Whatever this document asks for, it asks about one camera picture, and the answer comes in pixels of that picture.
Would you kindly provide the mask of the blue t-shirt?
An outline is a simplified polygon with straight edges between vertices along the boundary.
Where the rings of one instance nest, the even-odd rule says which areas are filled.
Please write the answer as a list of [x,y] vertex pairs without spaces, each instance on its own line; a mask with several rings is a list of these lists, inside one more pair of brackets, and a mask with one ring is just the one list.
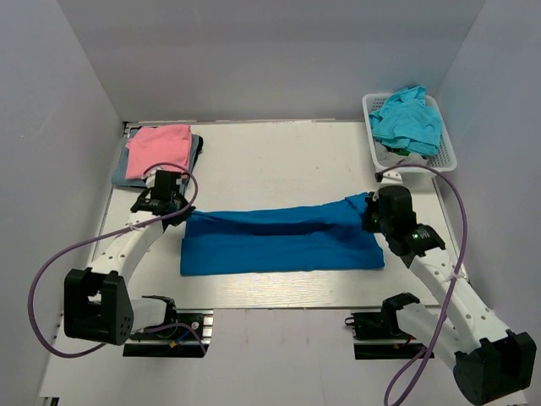
[[363,230],[366,196],[272,210],[195,211],[186,222],[180,273],[379,270],[383,250]]

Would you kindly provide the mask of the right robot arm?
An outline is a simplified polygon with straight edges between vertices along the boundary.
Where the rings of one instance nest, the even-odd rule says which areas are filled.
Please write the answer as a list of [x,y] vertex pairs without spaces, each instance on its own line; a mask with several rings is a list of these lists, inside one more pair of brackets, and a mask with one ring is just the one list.
[[451,262],[443,239],[417,221],[410,191],[387,185],[369,193],[363,228],[380,233],[393,254],[440,304],[430,311],[410,293],[385,299],[381,325],[392,337],[416,338],[452,372],[473,405],[519,392],[530,386],[537,347],[526,332],[514,333],[480,299],[460,266]]

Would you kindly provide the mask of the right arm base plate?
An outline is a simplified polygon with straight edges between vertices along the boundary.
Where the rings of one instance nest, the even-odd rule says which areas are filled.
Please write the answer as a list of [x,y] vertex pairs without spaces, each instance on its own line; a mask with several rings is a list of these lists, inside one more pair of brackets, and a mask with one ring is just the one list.
[[355,360],[412,359],[424,346],[404,332],[393,335],[380,312],[351,313],[344,324],[352,330]]

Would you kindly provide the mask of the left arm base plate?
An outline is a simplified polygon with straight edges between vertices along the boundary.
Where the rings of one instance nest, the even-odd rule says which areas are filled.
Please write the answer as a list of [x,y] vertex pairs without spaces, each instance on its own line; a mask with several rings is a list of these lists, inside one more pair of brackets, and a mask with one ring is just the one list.
[[176,325],[160,332],[139,332],[123,346],[123,357],[202,359],[210,347],[212,310],[179,310]]

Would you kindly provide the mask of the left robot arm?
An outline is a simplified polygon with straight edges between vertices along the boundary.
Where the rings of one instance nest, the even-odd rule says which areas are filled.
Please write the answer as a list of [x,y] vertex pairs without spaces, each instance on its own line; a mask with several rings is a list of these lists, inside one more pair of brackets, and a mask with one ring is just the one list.
[[194,208],[185,199],[178,172],[159,170],[130,207],[125,230],[84,270],[64,279],[64,332],[97,343],[124,344],[151,329],[170,337],[178,329],[173,299],[146,295],[132,299],[128,281],[150,247],[169,227],[185,222]]

